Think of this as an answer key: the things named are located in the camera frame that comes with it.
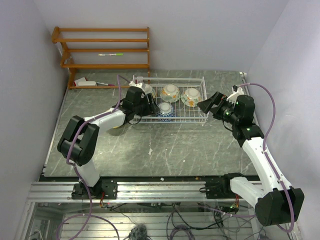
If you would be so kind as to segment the red patterned bowl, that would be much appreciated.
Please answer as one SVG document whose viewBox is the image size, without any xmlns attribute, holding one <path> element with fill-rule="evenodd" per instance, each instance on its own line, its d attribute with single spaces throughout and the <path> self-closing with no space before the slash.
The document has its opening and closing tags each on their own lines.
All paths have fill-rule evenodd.
<svg viewBox="0 0 320 240">
<path fill-rule="evenodd" d="M 162 102 L 158 105 L 158 111 L 155 116 L 160 122 L 171 122 L 176 117 L 174 107 L 168 102 Z"/>
</svg>

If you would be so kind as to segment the orange floral bowl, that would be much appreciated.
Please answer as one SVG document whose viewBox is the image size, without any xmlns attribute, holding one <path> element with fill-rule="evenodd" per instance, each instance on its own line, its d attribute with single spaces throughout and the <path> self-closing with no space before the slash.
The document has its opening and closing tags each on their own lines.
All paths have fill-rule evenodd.
<svg viewBox="0 0 320 240">
<path fill-rule="evenodd" d="M 176 85 L 167 84 L 162 88 L 160 97 L 164 102 L 175 103 L 180 99 L 181 92 Z"/>
<path fill-rule="evenodd" d="M 201 102 L 202 96 L 196 88 L 187 88 L 180 97 L 181 101 L 188 107 L 196 107 Z"/>
<path fill-rule="evenodd" d="M 145 84 L 144 92 L 146 94 L 151 94 L 154 99 L 156 98 L 156 90 L 150 84 Z"/>
</svg>

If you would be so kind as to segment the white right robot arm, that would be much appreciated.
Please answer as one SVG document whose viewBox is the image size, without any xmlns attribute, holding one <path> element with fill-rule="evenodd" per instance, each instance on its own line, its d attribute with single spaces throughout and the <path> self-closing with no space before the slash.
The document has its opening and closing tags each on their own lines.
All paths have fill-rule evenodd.
<svg viewBox="0 0 320 240">
<path fill-rule="evenodd" d="M 216 92 L 197 104 L 202 112 L 211 112 L 213 118 L 231 124 L 233 137 L 250 158 L 262 188 L 256 187 L 238 173 L 227 175 L 229 181 L 220 186 L 221 194 L 231 198 L 235 194 L 254 207 L 262 226 L 280 226 L 298 220 L 305 198 L 300 188 L 294 188 L 280 171 L 266 146 L 266 135 L 254 123 L 255 102 L 245 94 L 236 96 L 234 102 Z"/>
</svg>

